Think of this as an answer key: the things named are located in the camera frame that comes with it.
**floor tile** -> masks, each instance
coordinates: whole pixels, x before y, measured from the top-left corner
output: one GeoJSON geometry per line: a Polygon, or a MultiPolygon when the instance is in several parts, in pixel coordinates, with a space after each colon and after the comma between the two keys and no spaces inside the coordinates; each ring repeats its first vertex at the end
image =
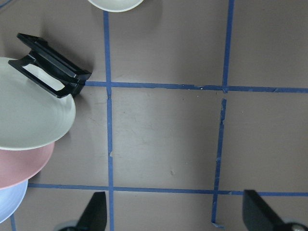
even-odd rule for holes
{"type": "Polygon", "coordinates": [[[308,2],[236,0],[229,84],[308,87],[308,2]]]}
{"type": "Polygon", "coordinates": [[[307,192],[308,95],[230,92],[221,190],[307,192]]]}
{"type": "Polygon", "coordinates": [[[31,183],[108,185],[106,90],[84,87],[75,103],[72,128],[31,183]]]}
{"type": "Polygon", "coordinates": [[[115,230],[214,231],[211,204],[211,195],[115,192],[115,230]]]}
{"type": "Polygon", "coordinates": [[[57,231],[75,226],[94,192],[96,191],[29,188],[15,213],[17,230],[57,231]]]}
{"type": "Polygon", "coordinates": [[[228,1],[147,0],[111,13],[112,80],[220,85],[228,1]]]}
{"type": "MultiPolygon", "coordinates": [[[[308,224],[308,198],[306,197],[262,197],[285,221],[308,224]]],[[[246,230],[242,219],[243,197],[220,195],[218,197],[217,223],[226,230],[246,230]]]]}
{"type": "Polygon", "coordinates": [[[13,0],[0,9],[0,56],[20,59],[30,48],[17,33],[43,37],[60,54],[105,81],[103,12],[86,0],[13,0]]]}
{"type": "Polygon", "coordinates": [[[115,186],[213,189],[221,94],[113,90],[115,186]]]}
{"type": "Polygon", "coordinates": [[[12,231],[10,218],[0,224],[0,231],[12,231]]]}

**black plastic object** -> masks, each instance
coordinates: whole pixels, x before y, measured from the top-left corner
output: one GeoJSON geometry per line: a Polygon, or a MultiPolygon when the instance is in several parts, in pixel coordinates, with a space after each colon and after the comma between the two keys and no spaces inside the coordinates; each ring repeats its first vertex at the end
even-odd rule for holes
{"type": "Polygon", "coordinates": [[[243,221],[249,231],[308,231],[302,224],[284,223],[254,190],[244,190],[243,221]]]}
{"type": "Polygon", "coordinates": [[[96,192],[92,196],[75,227],[66,227],[59,231],[103,231],[107,225],[107,205],[105,192],[96,192]]]}
{"type": "Polygon", "coordinates": [[[89,79],[91,73],[82,70],[71,61],[67,60],[57,51],[52,49],[48,42],[43,38],[18,33],[17,37],[28,47],[31,48],[30,53],[20,60],[10,60],[9,64],[19,72],[27,76],[46,91],[62,98],[68,94],[76,96],[89,79]],[[23,67],[33,64],[43,69],[47,74],[61,81],[64,87],[61,90],[55,90],[23,67]]]}

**grid of tape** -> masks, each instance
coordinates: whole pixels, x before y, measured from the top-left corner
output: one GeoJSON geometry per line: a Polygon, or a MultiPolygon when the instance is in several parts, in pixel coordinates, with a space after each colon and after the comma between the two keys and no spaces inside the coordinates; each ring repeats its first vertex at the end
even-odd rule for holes
{"type": "MultiPolygon", "coordinates": [[[[108,132],[108,186],[85,186],[85,185],[54,185],[54,184],[35,184],[30,183],[31,188],[45,189],[80,189],[80,190],[99,190],[109,192],[109,222],[110,231],[114,231],[114,191],[122,192],[153,192],[153,193],[191,193],[191,194],[211,194],[213,195],[212,203],[212,219],[211,222],[218,228],[223,228],[216,224],[218,195],[242,195],[242,191],[222,191],[219,190],[220,165],[223,161],[223,134],[224,119],[228,113],[227,100],[221,102],[218,148],[216,158],[216,171],[214,179],[214,188],[212,190],[195,190],[195,189],[171,189],[171,188],[131,188],[131,187],[115,187],[113,181],[113,158],[111,156],[112,142],[112,88],[164,88],[164,89],[180,89],[180,90],[214,90],[228,93],[228,91],[253,91],[253,92],[286,92],[286,93],[308,93],[307,88],[276,88],[276,87],[247,87],[247,86],[229,86],[229,57],[231,47],[232,18],[235,0],[229,0],[227,32],[225,43],[225,55],[223,66],[223,78],[220,86],[206,85],[195,86],[185,84],[157,84],[157,83],[127,83],[112,82],[111,61],[110,61],[110,43],[109,43],[109,16],[108,12],[103,12],[104,20],[104,46],[105,46],[105,66],[106,66],[106,82],[88,81],[86,86],[106,87],[107,90],[107,132],[108,132]]],[[[261,196],[290,196],[290,197],[307,197],[308,192],[259,192],[261,196]]],[[[12,231],[16,231],[14,215],[11,216],[12,231]]]]}

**bowl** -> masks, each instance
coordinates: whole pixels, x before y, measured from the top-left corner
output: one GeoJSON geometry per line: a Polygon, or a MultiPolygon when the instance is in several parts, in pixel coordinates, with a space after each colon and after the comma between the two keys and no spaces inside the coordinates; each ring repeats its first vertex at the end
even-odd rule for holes
{"type": "Polygon", "coordinates": [[[129,11],[143,0],[88,0],[94,6],[109,12],[124,12],[129,11]]]}

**pink plate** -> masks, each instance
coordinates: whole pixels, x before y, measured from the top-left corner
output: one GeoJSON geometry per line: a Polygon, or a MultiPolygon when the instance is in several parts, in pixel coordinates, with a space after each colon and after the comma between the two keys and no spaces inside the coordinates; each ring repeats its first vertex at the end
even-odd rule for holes
{"type": "Polygon", "coordinates": [[[54,142],[23,151],[0,150],[0,189],[19,184],[37,174],[49,161],[54,142]]]}

